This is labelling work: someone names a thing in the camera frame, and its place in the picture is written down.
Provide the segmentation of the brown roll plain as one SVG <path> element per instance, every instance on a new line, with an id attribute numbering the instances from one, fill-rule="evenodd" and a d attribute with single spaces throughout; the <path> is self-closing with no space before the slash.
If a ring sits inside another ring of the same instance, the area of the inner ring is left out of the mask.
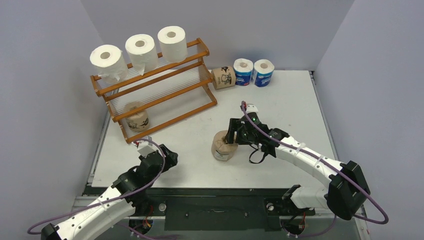
<path id="1" fill-rule="evenodd" d="M 227 135 L 227 130 L 219 131 L 215 134 L 212 145 L 211 145 L 211 153 L 212 156 L 222 162 L 227 162 L 230 160 L 237 148 L 238 145 L 236 143 L 225 143 L 225 137 Z"/>

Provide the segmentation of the brown roll black print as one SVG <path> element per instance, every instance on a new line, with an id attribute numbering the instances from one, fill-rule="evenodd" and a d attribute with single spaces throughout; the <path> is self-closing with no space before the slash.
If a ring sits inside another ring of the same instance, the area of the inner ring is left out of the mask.
<path id="1" fill-rule="evenodd" d="M 124 107 L 124 112 L 129 112 L 142 107 L 144 104 L 140 101 L 133 101 L 127 103 Z M 134 132 L 144 132 L 150 127 L 150 121 L 148 113 L 144 110 L 134 115 L 128 116 L 126 122 L 129 128 Z"/>

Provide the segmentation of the orange wooden tiered shelf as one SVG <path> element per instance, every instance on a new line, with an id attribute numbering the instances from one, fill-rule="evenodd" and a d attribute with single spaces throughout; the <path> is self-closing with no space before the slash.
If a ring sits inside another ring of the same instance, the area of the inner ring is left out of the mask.
<path id="1" fill-rule="evenodd" d="M 127 78 L 117 84 L 90 76 L 94 92 L 105 101 L 111 120 L 119 125 L 128 144 L 217 105 L 210 89 L 213 77 L 204 62 L 210 54 L 208 47 L 197 38 L 187 43 L 187 50 L 188 57 L 178 63 L 168 63 L 158 53 L 158 67 L 144 75 L 129 63 Z M 142 102 L 143 106 L 124 112 L 131 102 Z M 147 112 L 150 127 L 134 132 L 126 118 L 141 111 Z"/>

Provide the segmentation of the white toilet paper roll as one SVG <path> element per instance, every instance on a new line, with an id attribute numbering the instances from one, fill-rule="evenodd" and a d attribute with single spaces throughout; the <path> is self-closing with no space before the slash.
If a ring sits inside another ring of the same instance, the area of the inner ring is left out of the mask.
<path id="1" fill-rule="evenodd" d="M 125 49 L 132 67 L 143 76 L 153 71 L 159 64 L 155 41 L 148 34 L 136 34 L 125 42 Z"/>
<path id="2" fill-rule="evenodd" d="M 186 33 L 182 27 L 166 26 L 158 32 L 157 38 L 162 57 L 168 63 L 179 63 L 187 58 Z"/>
<path id="3" fill-rule="evenodd" d="M 89 59 L 97 70 L 97 75 L 107 84 L 120 83 L 129 74 L 123 53 L 117 46 L 111 44 L 98 46 L 91 52 Z"/>

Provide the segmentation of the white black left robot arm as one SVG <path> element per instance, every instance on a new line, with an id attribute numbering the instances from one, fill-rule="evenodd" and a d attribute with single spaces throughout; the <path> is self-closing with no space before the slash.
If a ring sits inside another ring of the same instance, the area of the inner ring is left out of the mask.
<path id="1" fill-rule="evenodd" d="M 41 230 L 42 240 L 94 240 L 125 217 L 143 215 L 149 209 L 146 194 L 160 174 L 178 163 L 178 154 L 164 144 L 139 156 L 139 165 L 119 175 L 96 200 L 69 219 Z"/>

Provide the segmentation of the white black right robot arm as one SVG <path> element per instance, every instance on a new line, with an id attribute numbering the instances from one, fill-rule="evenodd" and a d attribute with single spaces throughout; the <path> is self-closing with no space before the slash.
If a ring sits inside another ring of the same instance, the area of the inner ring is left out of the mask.
<path id="1" fill-rule="evenodd" d="M 354 161 L 343 163 L 325 157 L 279 128 L 268 128 L 255 112 L 229 120 L 225 141 L 256 145 L 264 156 L 287 161 L 317 179 L 318 188 L 293 186 L 282 199 L 283 209 L 294 214 L 299 209 L 329 209 L 337 217 L 350 220 L 366 201 L 370 189 L 361 167 Z"/>

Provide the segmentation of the brown wrapped roll with cartoon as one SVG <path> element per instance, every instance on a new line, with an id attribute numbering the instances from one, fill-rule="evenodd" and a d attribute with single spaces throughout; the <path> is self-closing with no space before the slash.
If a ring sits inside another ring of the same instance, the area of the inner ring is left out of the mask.
<path id="1" fill-rule="evenodd" d="M 223 66 L 211 71 L 213 77 L 213 86 L 215 90 L 235 86 L 236 75 L 233 67 Z"/>

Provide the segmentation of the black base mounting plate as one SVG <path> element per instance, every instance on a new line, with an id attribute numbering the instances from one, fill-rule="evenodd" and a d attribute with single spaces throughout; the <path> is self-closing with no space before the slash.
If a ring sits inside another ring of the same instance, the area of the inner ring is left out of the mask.
<path id="1" fill-rule="evenodd" d="M 302 213 L 285 198 L 286 188 L 149 188 L 126 222 L 143 233 L 165 231 L 320 232 L 334 225 L 322 209 Z"/>

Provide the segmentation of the blue wrapped toilet roll left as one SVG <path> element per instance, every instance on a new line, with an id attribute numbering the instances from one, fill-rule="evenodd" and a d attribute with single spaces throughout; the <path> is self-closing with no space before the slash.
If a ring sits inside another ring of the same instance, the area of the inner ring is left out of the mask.
<path id="1" fill-rule="evenodd" d="M 250 84 L 254 64 L 251 60 L 238 58 L 233 63 L 235 73 L 235 84 L 238 86 L 247 86 Z"/>

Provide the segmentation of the blue wrapped toilet roll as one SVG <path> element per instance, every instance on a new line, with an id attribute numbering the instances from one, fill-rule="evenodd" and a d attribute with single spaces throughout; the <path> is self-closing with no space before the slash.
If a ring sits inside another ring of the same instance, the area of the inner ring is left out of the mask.
<path id="1" fill-rule="evenodd" d="M 257 87 L 267 86 L 272 78 L 275 66 L 268 59 L 257 60 L 253 65 L 251 81 Z"/>
<path id="2" fill-rule="evenodd" d="M 235 73 L 235 84 L 238 86 L 247 86 L 250 84 L 254 64 L 251 60 L 238 58 L 233 63 Z"/>

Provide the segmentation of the blue wrapped toilet roll right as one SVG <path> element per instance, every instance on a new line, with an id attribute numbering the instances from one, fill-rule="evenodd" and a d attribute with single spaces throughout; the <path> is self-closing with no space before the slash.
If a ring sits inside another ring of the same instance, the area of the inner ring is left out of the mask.
<path id="1" fill-rule="evenodd" d="M 267 86 L 272 78 L 275 66 L 268 59 L 257 60 L 253 65 L 251 81 L 257 87 Z"/>

